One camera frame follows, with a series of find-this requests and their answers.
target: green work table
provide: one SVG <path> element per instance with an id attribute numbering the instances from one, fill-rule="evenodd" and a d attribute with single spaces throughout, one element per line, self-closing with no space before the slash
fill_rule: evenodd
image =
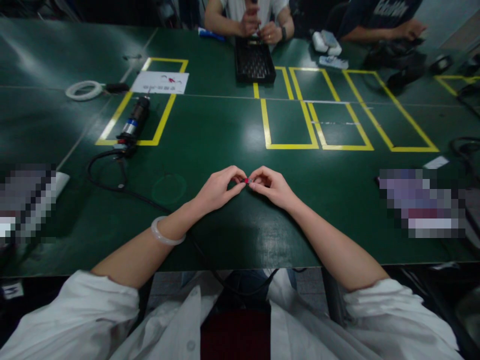
<path id="1" fill-rule="evenodd" d="M 89 160 L 111 148 L 138 95 L 75 102 L 64 94 L 83 80 L 131 86 L 142 69 L 184 71 L 189 79 L 183 95 L 150 94 L 140 147 L 126 164 L 128 189 L 175 210 L 211 173 L 237 165 L 250 174 L 265 165 L 381 264 L 475 260 L 461 240 L 408 238 L 374 177 L 380 169 L 419 169 L 442 154 L 452 159 L 449 140 L 479 136 L 478 119 L 454 97 L 476 78 L 452 69 L 391 93 L 384 73 L 361 70 L 365 48 L 343 45 L 350 68 L 342 72 L 319 68 L 312 46 L 293 39 L 272 52 L 273 85 L 239 84 L 233 45 L 194 31 L 0 19 L 0 32 L 1 163 L 53 163 L 71 177 L 39 235 L 1 260 L 4 277 L 91 269 L 162 215 L 86 177 Z M 429 62 L 440 53 L 422 50 Z M 456 68 L 463 57 L 453 57 Z M 468 184 L 457 161 L 440 170 Z M 111 160 L 94 172 L 119 184 Z M 216 269 L 320 264 L 292 219 L 248 188 L 193 231 Z M 159 270 L 199 269 L 187 239 Z"/>

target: white shirt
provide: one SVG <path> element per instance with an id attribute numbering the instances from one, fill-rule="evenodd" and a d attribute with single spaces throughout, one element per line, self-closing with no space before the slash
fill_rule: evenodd
<path id="1" fill-rule="evenodd" d="M 49 305 L 25 315 L 0 359 L 200 359 L 200 327 L 222 291 L 202 272 L 127 337 L 139 310 L 136 289 L 77 271 Z M 450 326 L 397 281 L 345 295 L 355 319 L 343 328 L 312 314 L 285 269 L 268 290 L 272 359 L 457 359 Z"/>
<path id="2" fill-rule="evenodd" d="M 226 11 L 226 16 L 235 21 L 242 21 L 247 6 L 245 0 L 220 0 L 223 8 Z M 260 29 L 270 22 L 270 16 L 275 16 L 275 22 L 279 13 L 289 4 L 289 0 L 258 0 L 258 7 L 260 10 L 257 15 L 261 21 Z"/>

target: hand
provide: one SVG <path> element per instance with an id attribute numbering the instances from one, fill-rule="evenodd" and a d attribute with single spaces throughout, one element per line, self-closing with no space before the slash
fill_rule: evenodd
<path id="1" fill-rule="evenodd" d="M 240 21 L 240 32 L 243 38 L 251 37 L 255 34 L 262 23 L 257 13 L 260 8 L 258 5 L 249 5 Z"/>
<path id="2" fill-rule="evenodd" d="M 265 25 L 258 34 L 265 44 L 274 45 L 282 40 L 282 28 L 277 27 L 273 21 Z"/>
<path id="3" fill-rule="evenodd" d="M 229 166 L 219 172 L 214 172 L 195 196 L 192 202 L 195 208 L 202 216 L 220 209 L 235 195 L 240 194 L 246 186 L 243 180 L 247 177 L 243 170 L 236 166 Z M 236 182 L 236 185 L 227 190 L 230 181 Z"/>
<path id="4" fill-rule="evenodd" d="M 393 31 L 396 39 L 405 38 L 409 41 L 413 41 L 418 38 L 426 29 L 427 27 L 420 21 L 411 19 L 396 27 Z"/>
<path id="5" fill-rule="evenodd" d="M 265 195 L 272 203 L 282 209 L 290 211 L 292 207 L 301 203 L 279 172 L 262 166 L 252 172 L 249 179 L 253 180 L 250 184 L 253 191 Z"/>

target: white coiled cable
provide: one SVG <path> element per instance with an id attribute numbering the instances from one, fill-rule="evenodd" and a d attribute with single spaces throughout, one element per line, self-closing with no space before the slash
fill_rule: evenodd
<path id="1" fill-rule="evenodd" d="M 81 89 L 92 87 L 93 89 L 85 94 L 82 95 L 75 95 L 75 93 Z M 87 101 L 93 98 L 96 98 L 100 95 L 103 91 L 102 84 L 96 81 L 87 80 L 87 81 L 80 81 L 72 86 L 70 86 L 67 90 L 65 90 L 65 95 L 67 95 L 70 99 L 75 101 Z"/>

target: yellow tape rectangle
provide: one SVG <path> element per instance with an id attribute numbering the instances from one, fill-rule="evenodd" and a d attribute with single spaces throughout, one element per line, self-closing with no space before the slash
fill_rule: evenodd
<path id="1" fill-rule="evenodd" d="M 172 62 L 172 63 L 181 63 L 180 73 L 184 73 L 187 69 L 187 65 L 189 64 L 188 60 L 183 59 L 170 59 L 170 58 L 163 58 L 163 57 L 149 57 L 143 67 L 141 68 L 142 71 L 147 71 L 152 62 Z M 129 91 L 123 97 L 120 105 L 116 109 L 115 113 L 113 114 L 112 118 L 106 125 L 105 129 L 101 133 L 100 137 L 96 141 L 95 145 L 99 146 L 113 146 L 117 143 L 117 140 L 108 140 L 108 136 L 110 132 L 114 128 L 115 124 L 119 120 L 120 116 L 124 112 L 125 108 L 127 107 L 132 95 L 134 93 Z M 162 133 L 164 132 L 165 125 L 167 124 L 167 120 L 170 115 L 170 111 L 172 111 L 172 107 L 174 105 L 175 99 L 177 98 L 177 94 L 171 94 L 168 102 L 166 103 L 165 110 L 163 110 L 163 114 L 161 116 L 160 122 L 158 123 L 158 127 L 156 128 L 155 134 L 153 135 L 152 140 L 139 140 L 137 145 L 139 146 L 157 146 L 160 142 L 160 138 L 162 137 Z"/>
<path id="2" fill-rule="evenodd" d="M 332 83 L 332 80 L 330 79 L 330 76 L 327 74 L 327 71 L 325 69 L 316 68 L 316 67 L 289 67 L 289 70 L 290 70 L 291 78 L 293 80 L 293 86 L 295 87 L 296 97 L 299 100 L 303 100 L 303 96 L 300 90 L 297 76 L 295 75 L 295 71 L 313 71 L 313 72 L 322 73 L 323 78 L 325 79 L 333 98 L 335 99 L 336 102 L 341 102 L 340 97 L 337 94 L 337 91 L 335 90 L 335 87 Z M 346 109 L 348 110 L 348 113 L 350 114 L 351 119 L 355 123 L 356 128 L 365 145 L 328 145 L 327 141 L 325 140 L 325 135 L 324 135 L 324 132 L 322 131 L 322 127 L 320 126 L 319 118 L 315 111 L 314 105 L 311 102 L 309 102 L 308 109 L 310 110 L 310 114 L 315 125 L 316 133 L 318 134 L 318 138 L 320 139 L 321 148 L 323 150 L 373 151 L 374 147 L 372 146 L 372 143 L 370 142 L 367 134 L 365 133 L 365 130 L 362 127 L 362 124 L 360 124 L 360 121 L 357 118 L 357 115 L 355 114 L 352 106 L 349 103 L 346 103 L 345 106 L 346 106 Z"/>
<path id="3" fill-rule="evenodd" d="M 462 75 L 435 75 L 434 78 L 454 97 L 458 95 L 457 91 L 453 89 L 445 80 L 463 80 L 467 84 L 476 83 L 480 76 L 465 77 Z"/>
<path id="4" fill-rule="evenodd" d="M 288 94 L 289 100 L 294 100 L 294 94 L 292 92 L 292 87 L 290 86 L 289 76 L 287 74 L 287 68 L 285 66 L 275 66 L 275 70 L 281 70 L 283 75 L 283 81 L 285 83 L 286 92 Z M 255 99 L 260 99 L 259 94 L 259 85 L 257 83 L 253 84 L 253 94 Z M 303 112 L 303 117 L 306 122 L 306 127 L 308 129 L 308 135 L 310 136 L 311 144 L 272 144 L 272 136 L 270 134 L 270 125 L 269 125 L 269 114 L 267 112 L 267 100 L 262 98 L 260 99 L 261 105 L 261 119 L 263 122 L 263 132 L 265 134 L 265 147 L 268 150 L 306 150 L 306 149 L 318 149 L 319 143 L 315 137 L 315 131 L 312 126 L 312 121 L 310 120 L 309 111 L 307 110 L 307 105 L 302 101 L 300 103 L 301 109 Z"/>
<path id="5" fill-rule="evenodd" d="M 375 79 L 378 81 L 380 86 L 383 88 L 385 93 L 388 95 L 388 97 L 393 101 L 395 104 L 396 108 L 402 113 L 402 115 L 408 120 L 410 125 L 415 129 L 415 131 L 420 135 L 420 137 L 425 141 L 425 143 L 428 146 L 425 147 L 417 147 L 417 146 L 394 146 L 390 138 L 387 136 L 375 116 L 372 114 L 370 109 L 368 108 L 367 104 L 365 103 L 364 99 L 360 95 L 359 91 L 357 90 L 357 87 L 354 85 L 354 82 L 352 81 L 352 78 L 350 77 L 349 74 L 370 74 L 375 77 Z M 353 91 L 353 94 L 357 98 L 358 102 L 360 103 L 361 107 L 365 111 L 366 115 L 370 118 L 371 122 L 373 123 L 373 126 L 375 126 L 376 130 L 380 134 L 381 138 L 385 142 L 385 144 L 388 146 L 390 151 L 394 153 L 437 153 L 439 149 L 434 145 L 434 143 L 429 139 L 429 137 L 424 133 L 424 131 L 420 128 L 420 126 L 416 123 L 416 121 L 410 116 L 410 114 L 404 109 L 404 107 L 400 104 L 400 102 L 397 100 L 397 98 L 392 94 L 392 92 L 389 90 L 389 88 L 384 84 L 380 76 L 377 74 L 376 71 L 365 71 L 365 70 L 343 70 L 343 75 L 346 78 L 346 81 L 348 82 L 348 85 L 350 85 L 351 90 Z"/>

